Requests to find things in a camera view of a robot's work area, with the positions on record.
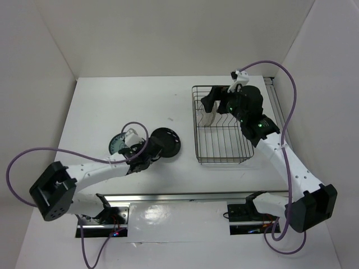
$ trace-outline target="metal wire basket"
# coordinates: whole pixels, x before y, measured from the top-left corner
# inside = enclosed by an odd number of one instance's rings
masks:
[[[209,85],[192,87],[195,150],[198,162],[201,164],[242,163],[253,157],[254,149],[243,136],[238,121],[232,115],[216,113],[211,124],[201,126],[205,113],[201,98],[207,96],[211,88],[212,86]]]

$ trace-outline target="black mount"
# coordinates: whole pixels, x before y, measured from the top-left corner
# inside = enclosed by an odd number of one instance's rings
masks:
[[[298,233],[329,219],[334,210],[338,192],[333,185],[324,186],[315,192],[304,192],[304,197],[292,203],[290,226]]]
[[[70,208],[77,180],[68,175],[67,168],[60,161],[51,163],[30,188],[45,221],[58,219]]]

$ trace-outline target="white enclosure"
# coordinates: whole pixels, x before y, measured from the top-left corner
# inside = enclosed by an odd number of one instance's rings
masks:
[[[359,1],[316,1],[284,65],[298,86],[289,133],[293,149],[338,199],[327,221],[343,269],[358,268]],[[293,94],[285,74],[275,88],[285,113]]]
[[[34,1],[77,77],[226,75],[264,58],[281,62],[314,2]]]
[[[1,2],[0,36],[0,261],[13,269],[32,208],[8,191],[6,166],[20,151],[58,145],[75,78],[32,1]],[[43,152],[20,160],[11,173],[15,190],[29,198],[32,179],[53,158]]]

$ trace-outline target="cable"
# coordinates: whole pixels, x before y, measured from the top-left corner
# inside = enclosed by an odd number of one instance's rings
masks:
[[[57,151],[57,152],[64,152],[64,153],[68,153],[68,154],[71,154],[71,155],[75,155],[75,156],[78,156],[78,157],[81,157],[81,158],[84,158],[84,159],[88,159],[88,160],[91,160],[91,161],[96,161],[98,163],[102,163],[102,164],[121,164],[121,163],[125,163],[127,161],[131,161],[135,158],[137,158],[138,156],[140,156],[142,154],[142,152],[144,152],[144,150],[146,149],[146,146],[148,144],[148,140],[149,140],[149,135],[148,135],[148,131],[146,129],[146,127],[142,124],[142,123],[139,123],[139,122],[129,122],[127,124],[125,124],[121,130],[121,132],[123,132],[125,130],[125,128],[130,125],[130,124],[137,124],[139,126],[141,126],[144,130],[145,130],[145,133],[146,133],[146,141],[145,141],[145,144],[143,146],[143,148],[137,153],[135,154],[134,156],[126,159],[126,160],[121,160],[121,161],[108,161],[108,160],[101,160],[101,159],[96,159],[96,158],[93,158],[93,157],[90,157],[90,156],[87,156],[87,155],[84,155],[84,154],[81,154],[81,153],[78,153],[78,152],[74,152],[74,151],[71,151],[71,150],[63,150],[63,149],[57,149],[55,147],[34,147],[32,149],[28,149],[28,150],[25,150],[21,153],[19,153],[18,155],[16,155],[9,163],[7,169],[6,169],[6,184],[10,190],[10,192],[21,202],[27,204],[28,206],[33,206],[33,207],[36,207],[36,205],[34,203],[30,203],[28,202],[27,200],[24,200],[23,198],[21,198],[16,192],[15,190],[12,188],[12,185],[10,183],[10,170],[11,170],[11,167],[13,166],[14,162],[20,158],[21,156],[29,153],[29,152],[33,152],[33,151],[39,151],[39,150],[48,150],[48,151]]]
[[[267,234],[268,229],[269,229],[271,226],[272,226],[273,228],[275,228],[275,227],[276,227],[276,224],[274,223],[273,225],[269,225],[269,226],[264,230],[264,240],[265,240],[265,242],[267,243],[267,245],[268,245],[272,250],[274,250],[275,252],[277,252],[277,253],[279,253],[279,254],[283,254],[283,255],[292,255],[292,254],[295,254],[295,253],[297,253],[297,252],[299,252],[299,251],[302,250],[302,248],[303,248],[304,245],[305,245],[305,242],[307,241],[307,233],[306,233],[306,232],[304,232],[303,242],[302,242],[302,244],[300,245],[299,248],[297,248],[295,251],[283,252],[283,251],[279,251],[279,250],[275,249],[275,248],[274,248],[271,244],[269,244],[269,242],[268,242],[268,239],[267,239],[266,234]]]
[[[286,216],[286,223],[284,225],[284,229],[281,233],[281,235],[276,238],[274,236],[274,233],[275,233],[275,227],[279,221],[279,218],[277,218],[272,226],[272,230],[271,230],[271,237],[273,238],[274,241],[280,241],[284,238],[284,236],[286,235],[287,231],[288,231],[288,227],[289,227],[289,221],[291,219],[291,212],[292,212],[292,197],[293,197],[293,191],[292,191],[292,177],[291,177],[291,170],[290,170],[290,167],[289,167],[289,161],[288,161],[288,156],[287,156],[287,152],[286,152],[286,149],[283,147],[283,144],[284,144],[284,137],[286,135],[286,131],[287,131],[287,128],[288,128],[288,124],[289,124],[289,121],[291,120],[292,118],[292,115],[294,113],[294,109],[296,107],[296,103],[297,103],[297,86],[296,86],[296,83],[294,81],[294,78],[293,76],[289,73],[289,71],[284,67],[282,66],[280,63],[277,63],[275,61],[271,61],[271,60],[263,60],[263,61],[258,61],[258,62],[254,62],[254,63],[251,63],[247,66],[244,66],[243,68],[239,68],[238,71],[242,72],[252,66],[256,66],[257,64],[260,64],[260,63],[270,63],[270,64],[274,64],[275,66],[278,66],[280,69],[282,69],[284,71],[284,73],[287,74],[287,76],[289,77],[291,83],[292,83],[292,86],[293,86],[293,104],[292,104],[292,108],[291,108],[291,111],[289,112],[289,115],[288,115],[288,118],[283,126],[283,131],[282,131],[282,135],[280,136],[280,144],[282,146],[282,151],[283,151],[283,156],[284,156],[284,162],[286,163],[286,168],[287,168],[287,177],[288,177],[288,207],[287,207],[287,216]],[[276,250],[275,248],[273,248],[269,242],[267,241],[267,238],[266,238],[266,232],[268,230],[269,227],[267,227],[267,229],[265,229],[264,231],[264,238],[265,238],[265,241],[266,243],[268,244],[268,246],[280,253],[280,254],[294,254],[298,251],[300,251],[304,244],[305,244],[305,241],[306,241],[306,232],[304,232],[304,240],[303,240],[303,244],[296,250],[296,251],[293,251],[293,252],[288,252],[288,253],[283,253],[281,251],[278,251]]]
[[[125,163],[127,161],[131,161],[135,158],[137,158],[138,156],[140,156],[140,154],[142,154],[142,152],[144,152],[144,150],[146,149],[146,146],[148,145],[148,141],[149,141],[149,134],[148,134],[148,130],[146,129],[146,127],[142,124],[142,123],[139,123],[139,122],[129,122],[129,123],[126,123],[123,127],[122,127],[122,130],[121,132],[123,132],[125,130],[125,128],[127,126],[129,126],[130,124],[137,124],[139,126],[141,126],[144,130],[145,130],[145,133],[146,133],[146,141],[145,141],[145,144],[143,146],[143,148],[137,153],[135,154],[134,156],[126,159],[126,160],[121,160],[121,161],[106,161],[106,160],[101,160],[101,159],[96,159],[96,158],[93,158],[93,157],[90,157],[90,156],[87,156],[87,155],[84,155],[84,154],[81,154],[81,153],[78,153],[78,152],[74,152],[74,151],[71,151],[71,150],[63,150],[63,149],[57,149],[55,147],[34,147],[32,149],[28,149],[28,150],[25,150],[21,153],[19,153],[18,155],[16,155],[9,163],[7,169],[6,169],[6,184],[10,190],[10,192],[20,201],[20,202],[23,202],[24,204],[28,205],[28,206],[32,206],[32,207],[36,207],[36,204],[34,203],[30,203],[28,202],[27,200],[21,198],[16,192],[15,190],[12,188],[12,185],[10,183],[10,170],[11,170],[11,167],[13,166],[13,164],[15,163],[15,161],[20,158],[21,156],[24,156],[25,154],[29,153],[29,152],[33,152],[33,151],[39,151],[39,150],[48,150],[48,151],[56,151],[56,152],[64,152],[64,153],[68,153],[68,154],[71,154],[71,155],[75,155],[75,156],[78,156],[78,157],[82,157],[84,159],[88,159],[88,160],[91,160],[91,161],[96,161],[98,163],[102,163],[102,164],[121,164],[121,163]],[[93,267],[91,267],[89,265],[89,262],[87,260],[87,257],[86,257],[86,253],[85,253],[85,241],[84,241],[84,228],[82,227],[82,223],[81,223],[81,219],[79,217],[79,215],[75,215],[79,221],[79,225],[80,225],[80,232],[81,232],[81,248],[82,248],[82,255],[84,256],[84,261],[85,261],[85,264],[87,266],[88,269],[94,269],[96,266],[97,266],[97,263],[99,262],[99,258],[101,256],[101,252],[103,250],[103,248],[105,247],[107,241],[113,236],[114,233],[122,230],[122,229],[118,229],[116,231],[114,231],[113,233],[110,233],[108,238],[105,240],[105,242],[102,244],[101,246],[101,249],[100,249],[100,252],[97,256],[97,259],[96,259],[96,262],[95,262],[95,265],[93,265]]]
[[[79,225],[80,225],[80,233],[81,233],[81,249],[82,249],[82,256],[84,257],[84,261],[85,261],[85,264],[87,266],[88,269],[94,269],[96,266],[97,266],[97,263],[99,262],[99,259],[100,259],[100,256],[101,256],[101,252],[103,250],[103,248],[105,247],[106,243],[108,242],[108,240],[113,237],[113,235],[125,228],[119,228],[117,229],[116,231],[113,231],[112,233],[110,233],[108,235],[108,238],[106,238],[105,242],[103,242],[101,248],[100,248],[100,251],[99,251],[99,254],[97,255],[97,259],[96,259],[96,262],[93,266],[90,266],[89,265],[89,261],[86,257],[86,252],[85,252],[85,240],[84,240],[84,227],[82,226],[82,221],[81,221],[81,218],[79,217],[79,215],[75,215],[77,217],[77,220],[79,221]]]

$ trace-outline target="wire dish rack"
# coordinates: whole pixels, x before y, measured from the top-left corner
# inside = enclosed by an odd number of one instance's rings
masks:
[[[213,86],[192,87],[195,150],[201,164],[239,164],[254,155],[254,149],[242,132],[238,121],[230,114],[215,114],[211,124],[203,126],[205,111],[201,98],[207,96]]]

